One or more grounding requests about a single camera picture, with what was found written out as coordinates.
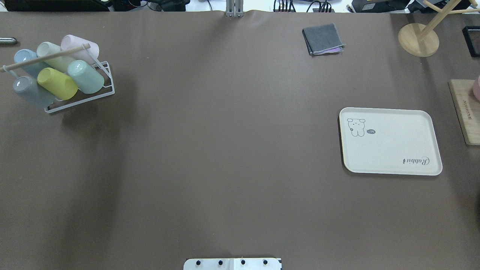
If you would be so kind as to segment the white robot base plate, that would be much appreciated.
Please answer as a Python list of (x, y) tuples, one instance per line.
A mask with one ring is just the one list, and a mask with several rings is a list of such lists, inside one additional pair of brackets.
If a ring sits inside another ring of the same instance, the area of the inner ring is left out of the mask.
[(191, 258), (184, 270), (281, 270), (280, 258)]

